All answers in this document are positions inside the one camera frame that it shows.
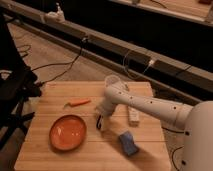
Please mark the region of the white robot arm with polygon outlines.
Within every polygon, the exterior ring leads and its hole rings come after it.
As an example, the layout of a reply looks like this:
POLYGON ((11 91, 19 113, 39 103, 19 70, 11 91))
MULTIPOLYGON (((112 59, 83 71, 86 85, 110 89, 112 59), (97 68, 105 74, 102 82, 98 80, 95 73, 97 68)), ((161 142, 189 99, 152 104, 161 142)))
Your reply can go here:
POLYGON ((213 101, 195 106, 127 91, 121 82, 107 86, 97 109, 111 116, 119 104, 167 122, 184 131, 183 157, 180 171, 213 171, 213 101))

